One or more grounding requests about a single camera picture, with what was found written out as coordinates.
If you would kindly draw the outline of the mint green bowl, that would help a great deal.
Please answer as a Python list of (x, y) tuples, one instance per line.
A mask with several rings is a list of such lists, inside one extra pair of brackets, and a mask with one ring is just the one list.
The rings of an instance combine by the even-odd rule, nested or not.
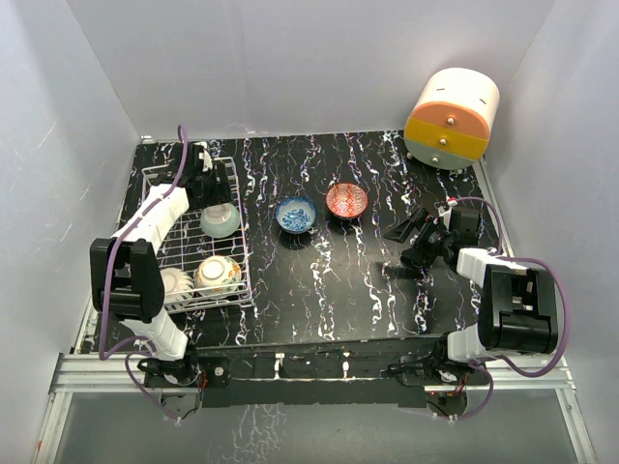
[(231, 203), (207, 207), (200, 216), (202, 232), (214, 239), (231, 236), (239, 228), (240, 223), (240, 213)]

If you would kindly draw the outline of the blue patterned bowl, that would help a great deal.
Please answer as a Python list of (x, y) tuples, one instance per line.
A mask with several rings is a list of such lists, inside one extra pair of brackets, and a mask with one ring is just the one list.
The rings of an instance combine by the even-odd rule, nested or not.
[(309, 232), (316, 221), (317, 210), (314, 203), (305, 196), (284, 198), (275, 212), (279, 227), (289, 234)]

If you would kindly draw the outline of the white floral bowl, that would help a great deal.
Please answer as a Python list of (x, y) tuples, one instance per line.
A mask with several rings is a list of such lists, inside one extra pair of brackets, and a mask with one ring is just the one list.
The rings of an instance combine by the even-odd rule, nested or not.
[(211, 256), (194, 271), (194, 289), (207, 299), (219, 300), (236, 292), (241, 280), (241, 266), (227, 256)]

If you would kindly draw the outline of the white bowl orange rim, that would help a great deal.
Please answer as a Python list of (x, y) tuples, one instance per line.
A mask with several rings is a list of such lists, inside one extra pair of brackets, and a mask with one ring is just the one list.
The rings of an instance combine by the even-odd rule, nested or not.
[(185, 302), (192, 297), (194, 285), (188, 273), (178, 268), (165, 268), (161, 269), (161, 277), (165, 304)]

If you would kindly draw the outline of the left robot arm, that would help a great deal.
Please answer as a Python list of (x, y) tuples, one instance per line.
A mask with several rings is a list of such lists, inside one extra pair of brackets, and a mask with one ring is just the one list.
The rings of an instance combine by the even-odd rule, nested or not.
[(139, 342), (147, 355), (142, 370), (187, 386), (200, 363), (165, 308), (157, 254), (184, 213), (229, 200), (230, 187), (224, 162), (211, 157), (206, 143), (184, 141), (176, 150), (132, 218), (112, 237), (95, 240), (89, 257), (93, 305), (101, 315), (100, 359)]

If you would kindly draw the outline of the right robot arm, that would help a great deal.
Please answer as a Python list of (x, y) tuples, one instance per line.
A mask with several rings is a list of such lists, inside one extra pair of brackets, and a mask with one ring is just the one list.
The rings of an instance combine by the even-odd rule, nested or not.
[(437, 216), (417, 207), (384, 234), (405, 243), (401, 263), (413, 270), (442, 259), (455, 274), (481, 289), (478, 321), (441, 336), (431, 355), (432, 375), (451, 384), (487, 361), (501, 360), (528, 378), (547, 375), (561, 360), (556, 283), (552, 274), (522, 266), (479, 246), (482, 213), (452, 203)]

